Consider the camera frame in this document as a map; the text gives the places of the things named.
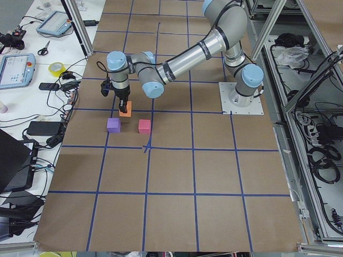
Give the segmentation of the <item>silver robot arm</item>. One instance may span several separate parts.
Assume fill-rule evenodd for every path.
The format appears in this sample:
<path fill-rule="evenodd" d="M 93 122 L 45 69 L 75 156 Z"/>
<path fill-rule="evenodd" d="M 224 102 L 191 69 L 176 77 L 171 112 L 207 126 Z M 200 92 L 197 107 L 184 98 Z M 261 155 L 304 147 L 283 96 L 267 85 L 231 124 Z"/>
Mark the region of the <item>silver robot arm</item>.
<path fill-rule="evenodd" d="M 248 61 L 241 46 L 248 22 L 243 7 L 237 1 L 204 1 L 202 11 L 211 25 L 210 31 L 196 44 L 162 63 L 156 63 L 150 51 L 133 55 L 110 52 L 101 94 L 107 96 L 113 91 L 119 99 L 119 110 L 125 114 L 128 112 L 130 74 L 136 74 L 145 95 L 155 99 L 164 93 L 166 84 L 223 52 L 223 63 L 236 80 L 229 100 L 240 108 L 250 106 L 258 97 L 255 92 L 262 84 L 264 73 L 258 65 Z"/>

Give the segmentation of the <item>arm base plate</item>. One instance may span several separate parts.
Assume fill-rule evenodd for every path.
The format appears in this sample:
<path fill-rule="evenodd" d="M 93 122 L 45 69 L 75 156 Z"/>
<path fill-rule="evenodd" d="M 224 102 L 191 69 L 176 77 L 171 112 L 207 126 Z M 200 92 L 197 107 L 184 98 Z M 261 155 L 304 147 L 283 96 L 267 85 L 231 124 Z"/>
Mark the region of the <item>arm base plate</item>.
<path fill-rule="evenodd" d="M 236 91 L 235 82 L 219 82 L 222 113 L 225 115 L 263 115 L 263 107 L 258 90 L 253 96 L 241 96 Z"/>

